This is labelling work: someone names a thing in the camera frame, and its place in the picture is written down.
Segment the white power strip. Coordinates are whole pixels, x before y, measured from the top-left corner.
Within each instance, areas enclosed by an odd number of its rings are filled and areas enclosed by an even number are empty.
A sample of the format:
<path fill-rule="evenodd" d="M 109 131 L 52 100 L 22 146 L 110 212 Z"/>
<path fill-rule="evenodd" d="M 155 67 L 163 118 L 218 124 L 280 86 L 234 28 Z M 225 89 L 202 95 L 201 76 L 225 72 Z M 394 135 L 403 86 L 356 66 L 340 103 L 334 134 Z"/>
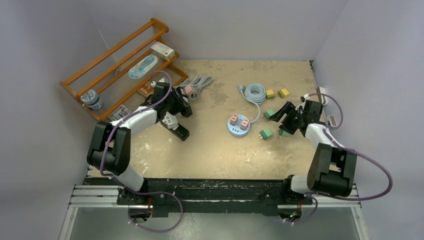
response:
<path fill-rule="evenodd" d="M 165 124 L 165 126 L 168 129 L 176 129 L 179 124 L 178 124 L 178 120 L 176 118 L 175 115 L 170 114 L 169 112 L 167 112 L 162 120 L 162 122 Z"/>

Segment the yellow plug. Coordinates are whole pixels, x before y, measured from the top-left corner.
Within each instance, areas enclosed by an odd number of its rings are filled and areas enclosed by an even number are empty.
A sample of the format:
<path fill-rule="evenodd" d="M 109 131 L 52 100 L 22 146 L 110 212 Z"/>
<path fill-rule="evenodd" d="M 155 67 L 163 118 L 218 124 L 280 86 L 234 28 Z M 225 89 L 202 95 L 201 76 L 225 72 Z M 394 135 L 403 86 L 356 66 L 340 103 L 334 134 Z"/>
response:
<path fill-rule="evenodd" d="M 282 88 L 278 91 L 277 94 L 281 99 L 284 99 L 290 95 L 290 92 L 286 88 Z"/>
<path fill-rule="evenodd" d="M 267 89 L 267 90 L 266 90 L 266 92 L 265 92 L 265 98 L 266 98 L 267 100 L 274 99 L 274 98 L 275 98 L 275 93 L 274 93 L 274 91 L 273 91 L 272 89 Z"/>

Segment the black power strip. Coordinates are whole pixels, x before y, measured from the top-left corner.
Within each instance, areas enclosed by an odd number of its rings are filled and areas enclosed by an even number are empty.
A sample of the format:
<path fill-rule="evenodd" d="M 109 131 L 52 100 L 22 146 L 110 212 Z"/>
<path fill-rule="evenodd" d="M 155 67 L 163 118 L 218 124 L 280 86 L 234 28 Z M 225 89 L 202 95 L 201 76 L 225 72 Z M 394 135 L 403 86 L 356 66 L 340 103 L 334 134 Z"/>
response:
<path fill-rule="evenodd" d="M 168 128 L 168 126 L 163 121 L 161 121 L 160 123 L 165 129 L 170 131 L 173 135 L 175 135 L 181 141 L 185 141 L 190 136 L 189 130 L 183 127 L 182 125 L 180 125 L 179 123 L 177 124 L 177 127 L 174 127 L 174 128 Z"/>
<path fill-rule="evenodd" d="M 175 93 L 179 112 L 183 117 L 189 118 L 193 114 L 189 96 L 182 89 L 176 89 Z"/>

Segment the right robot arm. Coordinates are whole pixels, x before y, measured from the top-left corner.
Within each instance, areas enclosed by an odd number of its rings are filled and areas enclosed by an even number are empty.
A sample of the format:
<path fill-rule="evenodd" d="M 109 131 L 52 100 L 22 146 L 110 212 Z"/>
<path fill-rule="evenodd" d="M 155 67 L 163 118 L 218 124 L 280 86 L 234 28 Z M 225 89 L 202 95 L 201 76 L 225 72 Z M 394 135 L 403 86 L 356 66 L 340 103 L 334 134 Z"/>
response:
<path fill-rule="evenodd" d="M 290 184 L 280 191 L 282 200 L 288 204 L 306 193 L 348 197 L 352 192 L 357 155 L 337 145 L 320 121 L 322 111 L 323 105 L 317 101 L 305 100 L 299 106 L 289 101 L 277 112 L 265 115 L 268 120 L 279 122 L 283 133 L 293 135 L 300 131 L 315 148 L 307 175 L 291 176 Z"/>

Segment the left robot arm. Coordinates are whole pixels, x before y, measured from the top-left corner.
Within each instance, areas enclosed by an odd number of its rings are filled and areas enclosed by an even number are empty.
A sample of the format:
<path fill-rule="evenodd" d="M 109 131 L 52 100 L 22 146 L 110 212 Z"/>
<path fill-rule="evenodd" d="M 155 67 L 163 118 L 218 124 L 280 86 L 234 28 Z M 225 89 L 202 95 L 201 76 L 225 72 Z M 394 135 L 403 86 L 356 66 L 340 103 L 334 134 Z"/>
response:
<path fill-rule="evenodd" d="M 118 120 L 101 121 L 95 125 L 87 153 L 87 163 L 102 176 L 111 177 L 130 189 L 129 197 L 138 205 L 146 203 L 149 191 L 145 178 L 130 166 L 131 140 L 146 128 L 160 123 L 181 141 L 190 132 L 178 123 L 177 114 L 190 117 L 190 90 L 172 87 L 167 82 L 156 83 L 153 93 L 132 113 Z"/>

